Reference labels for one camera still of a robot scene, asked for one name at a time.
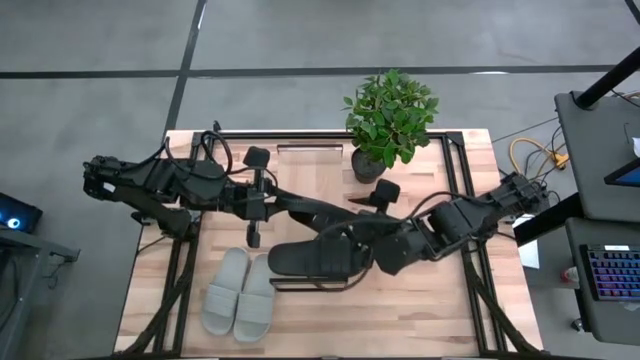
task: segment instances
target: keyboard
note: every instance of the keyboard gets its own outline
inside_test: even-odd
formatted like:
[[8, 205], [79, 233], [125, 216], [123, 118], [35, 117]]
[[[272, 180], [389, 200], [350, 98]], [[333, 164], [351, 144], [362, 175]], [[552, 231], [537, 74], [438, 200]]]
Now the keyboard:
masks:
[[640, 301], [640, 246], [583, 246], [595, 300]]

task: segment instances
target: concrete floor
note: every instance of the concrete floor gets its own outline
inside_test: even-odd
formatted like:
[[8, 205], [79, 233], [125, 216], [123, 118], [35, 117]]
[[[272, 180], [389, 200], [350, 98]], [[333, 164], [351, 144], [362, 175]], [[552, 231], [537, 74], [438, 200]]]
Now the concrete floor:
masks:
[[[178, 69], [196, 0], [0, 0], [0, 72]], [[614, 64], [638, 46], [622, 0], [209, 0], [193, 69]], [[437, 128], [488, 128], [498, 139], [555, 116], [553, 96], [602, 74], [420, 75], [441, 98]], [[177, 128], [342, 128], [341, 98], [360, 76], [190, 79]], [[0, 80], [0, 191], [45, 212], [39, 234], [82, 249], [43, 291], [25, 359], [110, 353], [139, 226], [124, 205], [82, 191], [82, 161], [142, 159], [159, 143], [176, 80]], [[619, 91], [640, 89], [634, 75]], [[518, 136], [547, 143], [552, 121]], [[523, 162], [530, 151], [516, 151]], [[533, 167], [537, 170], [539, 163]], [[570, 170], [547, 178], [566, 197]], [[545, 348], [558, 355], [637, 357], [568, 328], [573, 293], [532, 286]]]

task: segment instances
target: plant pot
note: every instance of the plant pot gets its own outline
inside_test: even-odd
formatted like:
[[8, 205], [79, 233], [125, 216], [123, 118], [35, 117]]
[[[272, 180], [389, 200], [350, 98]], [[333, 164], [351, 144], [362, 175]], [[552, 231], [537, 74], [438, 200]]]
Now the plant pot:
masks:
[[382, 161], [371, 161], [369, 156], [360, 149], [356, 149], [351, 155], [351, 167], [356, 179], [363, 184], [376, 181], [387, 168]]

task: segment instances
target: slide sandal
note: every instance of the slide sandal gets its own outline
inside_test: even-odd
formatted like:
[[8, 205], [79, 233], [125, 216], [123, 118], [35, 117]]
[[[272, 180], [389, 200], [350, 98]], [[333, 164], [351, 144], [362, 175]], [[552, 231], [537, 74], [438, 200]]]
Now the slide sandal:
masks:
[[267, 264], [267, 254], [258, 255], [247, 283], [238, 300], [233, 336], [240, 342], [256, 342], [267, 333], [273, 318], [275, 289], [269, 283], [272, 273]]
[[244, 249], [231, 248], [224, 254], [202, 306], [202, 325], [210, 333], [224, 335], [231, 330], [248, 266], [249, 254]]

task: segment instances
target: wooden table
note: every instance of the wooden table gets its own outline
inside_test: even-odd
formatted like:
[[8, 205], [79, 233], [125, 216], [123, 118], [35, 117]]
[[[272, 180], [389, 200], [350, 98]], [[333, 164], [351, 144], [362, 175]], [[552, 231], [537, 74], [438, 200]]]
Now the wooden table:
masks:
[[[461, 130], [467, 148], [473, 184], [481, 194], [499, 184], [496, 160], [487, 130]], [[187, 157], [193, 131], [170, 131], [175, 157]], [[359, 184], [350, 166], [353, 146], [348, 140], [230, 140], [234, 169], [242, 167], [244, 153], [255, 145], [271, 151], [269, 170], [281, 188], [357, 210], [349, 198], [367, 196], [372, 185]], [[224, 156], [216, 148], [216, 159]], [[463, 184], [458, 157], [456, 177]], [[251, 173], [236, 176], [250, 179]], [[401, 186], [400, 199], [389, 213], [403, 217], [425, 196], [449, 190], [442, 147], [432, 142], [419, 148], [413, 161], [399, 161], [383, 177]], [[438, 201], [439, 197], [425, 205]], [[419, 262], [393, 277], [374, 266], [354, 289], [344, 293], [277, 293], [273, 325], [255, 344], [241, 344], [233, 335], [214, 336], [200, 322], [207, 285], [229, 247], [246, 248], [247, 223], [233, 215], [203, 215], [196, 271], [189, 304], [182, 356], [464, 356], [478, 353], [469, 299], [459, 253], [439, 262]], [[248, 249], [252, 257], [282, 242], [313, 238], [314, 233], [280, 213], [261, 223], [262, 246]], [[143, 231], [140, 246], [160, 236], [156, 227]], [[137, 258], [129, 287], [115, 350], [130, 345], [157, 310], [163, 292], [171, 241], [148, 248]], [[515, 326], [533, 345], [542, 347], [516, 243], [496, 236], [488, 253], [498, 301]], [[488, 339], [488, 312], [483, 309]], [[173, 326], [167, 331], [173, 339]]]

